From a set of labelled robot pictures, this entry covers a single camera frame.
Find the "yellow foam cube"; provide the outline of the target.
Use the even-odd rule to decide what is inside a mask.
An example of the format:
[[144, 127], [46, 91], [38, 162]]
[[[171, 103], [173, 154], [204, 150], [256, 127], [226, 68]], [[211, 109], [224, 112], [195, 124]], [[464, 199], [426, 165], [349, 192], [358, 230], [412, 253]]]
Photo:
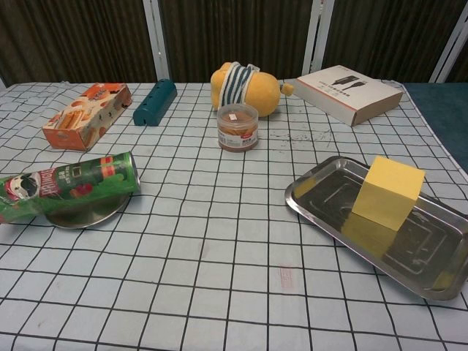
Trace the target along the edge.
[[376, 156], [352, 212], [397, 231], [414, 208], [424, 178], [423, 170]]

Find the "green Pringles chips can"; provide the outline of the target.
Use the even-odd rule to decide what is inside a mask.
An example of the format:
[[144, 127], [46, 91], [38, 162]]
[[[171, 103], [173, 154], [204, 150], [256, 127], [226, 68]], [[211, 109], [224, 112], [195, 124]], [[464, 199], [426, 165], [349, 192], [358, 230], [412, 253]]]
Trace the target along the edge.
[[130, 152], [0, 178], [0, 223], [89, 205], [140, 189]]

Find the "clear plastic snack jar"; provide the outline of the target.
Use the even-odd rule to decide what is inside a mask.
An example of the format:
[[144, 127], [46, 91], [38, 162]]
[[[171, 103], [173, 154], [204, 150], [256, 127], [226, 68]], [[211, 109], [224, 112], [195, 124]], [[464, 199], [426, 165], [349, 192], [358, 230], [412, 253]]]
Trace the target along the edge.
[[245, 104], [229, 104], [216, 114], [218, 144], [229, 152], [245, 152], [258, 143], [258, 112]]

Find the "white black checkered tablecloth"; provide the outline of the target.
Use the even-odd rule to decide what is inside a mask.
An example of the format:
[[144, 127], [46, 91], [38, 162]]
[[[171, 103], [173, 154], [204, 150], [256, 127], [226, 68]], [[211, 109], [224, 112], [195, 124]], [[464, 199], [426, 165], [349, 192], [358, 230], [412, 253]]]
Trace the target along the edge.
[[88, 153], [52, 149], [43, 124], [85, 90], [0, 91], [0, 177], [131, 151], [141, 190], [82, 230], [43, 216], [0, 225], [0, 351], [468, 351], [468, 284], [422, 299], [284, 201], [330, 156], [384, 155], [468, 213], [468, 176], [409, 94], [354, 128], [281, 98], [258, 145], [231, 153], [208, 84], [179, 83], [159, 126], [135, 126], [129, 107]]

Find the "yellow plush toy striped cloth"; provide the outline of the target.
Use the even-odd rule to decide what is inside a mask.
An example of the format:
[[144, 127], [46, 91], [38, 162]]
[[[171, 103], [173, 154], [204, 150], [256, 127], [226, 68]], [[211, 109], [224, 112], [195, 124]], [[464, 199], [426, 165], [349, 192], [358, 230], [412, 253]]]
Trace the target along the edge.
[[248, 105], [259, 117], [266, 117], [275, 111], [280, 96], [290, 96], [294, 89], [253, 64], [225, 62], [211, 76], [211, 103], [214, 110], [231, 104]]

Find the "rectangular stainless steel tray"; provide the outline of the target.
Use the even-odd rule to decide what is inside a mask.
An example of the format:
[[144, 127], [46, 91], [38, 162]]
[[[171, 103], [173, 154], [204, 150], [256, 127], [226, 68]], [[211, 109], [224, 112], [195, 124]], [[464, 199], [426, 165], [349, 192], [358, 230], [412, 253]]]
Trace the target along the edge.
[[289, 207], [415, 294], [455, 298], [468, 280], [468, 216], [421, 193], [399, 231], [352, 213], [368, 166], [332, 156], [285, 191]]

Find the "teal plastic holder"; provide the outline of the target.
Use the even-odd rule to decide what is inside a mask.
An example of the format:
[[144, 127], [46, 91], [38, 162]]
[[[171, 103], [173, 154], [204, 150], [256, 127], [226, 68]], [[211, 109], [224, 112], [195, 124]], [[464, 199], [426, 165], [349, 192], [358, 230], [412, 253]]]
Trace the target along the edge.
[[157, 127], [176, 96], [177, 90], [173, 81], [159, 80], [134, 111], [134, 124]]

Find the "white charger cardboard box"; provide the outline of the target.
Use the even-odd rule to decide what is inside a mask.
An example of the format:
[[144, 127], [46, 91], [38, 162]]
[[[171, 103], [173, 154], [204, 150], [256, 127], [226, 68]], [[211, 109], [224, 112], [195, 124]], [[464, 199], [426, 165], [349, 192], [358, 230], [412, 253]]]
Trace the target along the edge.
[[293, 85], [296, 96], [350, 127], [394, 109], [403, 95], [342, 65], [300, 76]]

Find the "round stainless steel plate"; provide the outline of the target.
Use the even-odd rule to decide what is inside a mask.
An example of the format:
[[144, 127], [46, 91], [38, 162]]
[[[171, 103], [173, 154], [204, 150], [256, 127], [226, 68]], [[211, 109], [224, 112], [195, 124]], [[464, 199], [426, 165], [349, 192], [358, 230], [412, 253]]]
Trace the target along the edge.
[[109, 219], [121, 210], [130, 199], [131, 193], [106, 197], [71, 208], [59, 209], [45, 215], [57, 227], [80, 229]]

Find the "orange snack carton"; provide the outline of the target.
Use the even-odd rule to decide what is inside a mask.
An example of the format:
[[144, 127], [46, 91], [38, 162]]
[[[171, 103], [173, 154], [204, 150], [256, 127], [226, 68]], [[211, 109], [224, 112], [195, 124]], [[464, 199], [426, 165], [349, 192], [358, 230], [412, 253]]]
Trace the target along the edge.
[[132, 103], [125, 83], [95, 83], [43, 127], [52, 148], [88, 151]]

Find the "white metal frame post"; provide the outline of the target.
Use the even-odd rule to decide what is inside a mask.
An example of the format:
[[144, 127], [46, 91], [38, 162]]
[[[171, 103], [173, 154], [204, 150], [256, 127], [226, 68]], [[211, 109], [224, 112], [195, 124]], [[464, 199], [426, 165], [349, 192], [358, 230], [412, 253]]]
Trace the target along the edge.
[[151, 43], [154, 67], [158, 79], [170, 79], [170, 69], [167, 60], [165, 37], [159, 0], [142, 0], [146, 16], [148, 35]]
[[322, 69], [335, 0], [313, 0], [310, 18], [313, 45], [310, 49], [310, 72]]
[[454, 64], [464, 45], [468, 41], [468, 21], [464, 23], [459, 33], [449, 39], [442, 55], [437, 62], [434, 71], [429, 78], [430, 83], [444, 83], [452, 70]]

